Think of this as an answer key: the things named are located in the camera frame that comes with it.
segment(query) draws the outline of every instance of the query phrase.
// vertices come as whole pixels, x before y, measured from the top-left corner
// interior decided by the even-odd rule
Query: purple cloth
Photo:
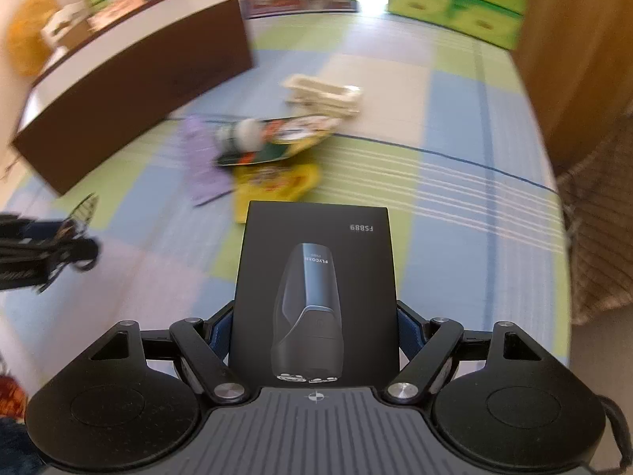
[[[208,123],[190,116],[178,129],[186,168],[186,179],[194,206],[233,191],[233,177],[215,165],[220,152]]]

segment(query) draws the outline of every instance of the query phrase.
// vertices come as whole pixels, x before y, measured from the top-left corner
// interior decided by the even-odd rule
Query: metal screw
[[[396,382],[387,388],[387,392],[397,400],[409,400],[418,394],[416,385],[409,382]]]
[[[225,382],[215,386],[213,393],[224,401],[234,401],[242,398],[246,390],[242,384],[237,382]]]

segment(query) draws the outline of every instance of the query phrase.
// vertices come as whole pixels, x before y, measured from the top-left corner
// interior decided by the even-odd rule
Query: brown cabinet
[[[513,57],[564,171],[633,100],[633,0],[530,0]]]

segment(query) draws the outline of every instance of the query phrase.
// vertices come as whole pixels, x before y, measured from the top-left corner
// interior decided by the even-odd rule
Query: black product box
[[[384,207],[251,202],[230,368],[260,386],[374,386],[399,371]]]

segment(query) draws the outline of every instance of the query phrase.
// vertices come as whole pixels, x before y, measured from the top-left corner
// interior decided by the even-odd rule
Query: round black pad
[[[144,466],[194,429],[199,409],[189,387],[116,362],[96,361],[88,373],[70,364],[29,403],[28,433],[55,464],[81,471]]]
[[[596,396],[548,360],[508,361],[464,375],[433,405],[458,451],[502,470],[559,470],[588,461],[605,426]]]
[[[70,404],[75,419],[93,427],[116,427],[137,417],[145,406],[143,395],[121,386],[87,389]]]
[[[560,413],[560,404],[550,393],[521,386],[495,391],[487,405],[488,412],[501,423],[518,429],[548,425]]]

